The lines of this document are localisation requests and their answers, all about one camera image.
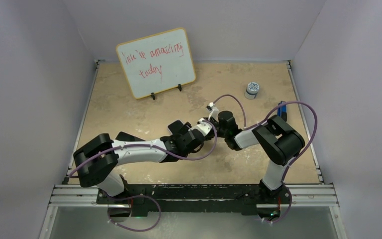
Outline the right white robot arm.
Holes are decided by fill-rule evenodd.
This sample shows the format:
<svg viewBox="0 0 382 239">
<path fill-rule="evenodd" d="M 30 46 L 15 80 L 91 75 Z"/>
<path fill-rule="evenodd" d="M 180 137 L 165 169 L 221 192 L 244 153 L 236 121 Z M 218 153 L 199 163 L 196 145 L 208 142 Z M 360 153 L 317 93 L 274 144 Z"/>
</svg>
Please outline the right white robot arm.
<svg viewBox="0 0 382 239">
<path fill-rule="evenodd" d="M 260 145 L 270 159 L 264 177 L 259 183 L 262 194 L 273 196 L 283 189 L 283 176 L 290 160 L 305 147 L 303 137 L 280 116 L 274 115 L 267 122 L 253 129 L 240 129 L 233 113 L 221 111 L 217 119 L 208 120 L 215 126 L 217 136 L 235 151 Z"/>
</svg>

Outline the pink cased phone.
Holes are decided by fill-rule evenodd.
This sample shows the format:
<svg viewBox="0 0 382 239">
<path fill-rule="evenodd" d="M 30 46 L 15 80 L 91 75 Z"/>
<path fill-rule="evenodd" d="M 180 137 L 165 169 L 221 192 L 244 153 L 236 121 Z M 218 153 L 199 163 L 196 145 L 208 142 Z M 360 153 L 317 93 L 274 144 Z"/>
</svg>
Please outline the pink cased phone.
<svg viewBox="0 0 382 239">
<path fill-rule="evenodd" d="M 115 139 L 119 140 L 119 141 L 126 141 L 126 142 L 141 142 L 141 141 L 145 141 L 145 140 L 143 140 L 141 138 L 138 138 L 136 136 L 133 136 L 133 135 L 128 134 L 128 133 L 123 132 L 123 131 L 119 132 Z"/>
</svg>

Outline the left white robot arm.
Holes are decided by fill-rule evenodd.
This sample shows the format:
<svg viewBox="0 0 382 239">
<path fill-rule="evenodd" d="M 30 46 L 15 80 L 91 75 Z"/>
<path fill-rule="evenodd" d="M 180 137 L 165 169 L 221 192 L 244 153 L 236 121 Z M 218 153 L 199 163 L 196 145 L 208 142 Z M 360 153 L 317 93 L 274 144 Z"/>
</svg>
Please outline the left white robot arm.
<svg viewBox="0 0 382 239">
<path fill-rule="evenodd" d="M 141 162 L 166 163 L 188 160 L 204 142 L 217 139 L 217 129 L 205 119 L 191 127 L 183 125 L 176 134 L 143 141 L 125 132 L 122 140 L 102 133 L 73 153 L 75 168 L 70 178 L 78 178 L 80 186 L 97 186 L 109 196 L 122 194 L 125 180 L 113 172 L 120 165 Z"/>
</svg>

